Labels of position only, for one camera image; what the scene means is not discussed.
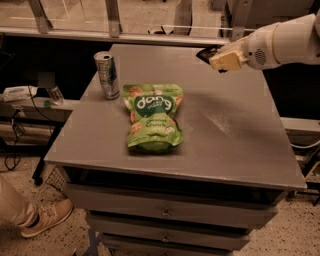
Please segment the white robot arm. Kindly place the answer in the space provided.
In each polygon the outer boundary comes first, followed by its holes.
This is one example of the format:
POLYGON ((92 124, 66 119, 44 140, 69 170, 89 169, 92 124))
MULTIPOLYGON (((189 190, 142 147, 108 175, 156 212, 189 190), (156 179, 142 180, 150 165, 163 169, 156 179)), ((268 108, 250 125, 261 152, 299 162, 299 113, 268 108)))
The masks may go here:
POLYGON ((266 70, 292 63, 320 64, 320 11, 261 27, 209 58, 219 71, 240 70, 245 64, 266 70))

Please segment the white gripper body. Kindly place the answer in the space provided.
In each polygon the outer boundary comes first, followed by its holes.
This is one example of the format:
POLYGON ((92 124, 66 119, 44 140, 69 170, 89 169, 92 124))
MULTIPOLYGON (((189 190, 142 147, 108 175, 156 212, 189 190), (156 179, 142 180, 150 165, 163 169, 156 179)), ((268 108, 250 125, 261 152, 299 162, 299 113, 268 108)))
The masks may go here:
POLYGON ((247 65, 265 70, 279 66, 274 56, 274 32, 278 23, 261 27, 251 33, 244 42, 244 53, 248 58, 247 65))

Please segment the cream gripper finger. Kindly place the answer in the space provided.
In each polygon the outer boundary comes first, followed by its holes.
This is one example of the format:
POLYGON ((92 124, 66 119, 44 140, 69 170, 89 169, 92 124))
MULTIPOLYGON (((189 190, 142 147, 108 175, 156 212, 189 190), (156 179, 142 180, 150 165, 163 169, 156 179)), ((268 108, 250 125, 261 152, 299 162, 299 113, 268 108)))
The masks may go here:
POLYGON ((209 64, 214 70, 236 71, 240 70, 249 61, 242 51, 232 50, 229 52, 218 52, 209 59, 209 64))
POLYGON ((233 41, 229 44, 226 44, 217 50, 218 54, 229 53, 236 51, 237 53, 244 53, 244 43, 248 40, 248 37, 240 38, 236 41, 233 41))

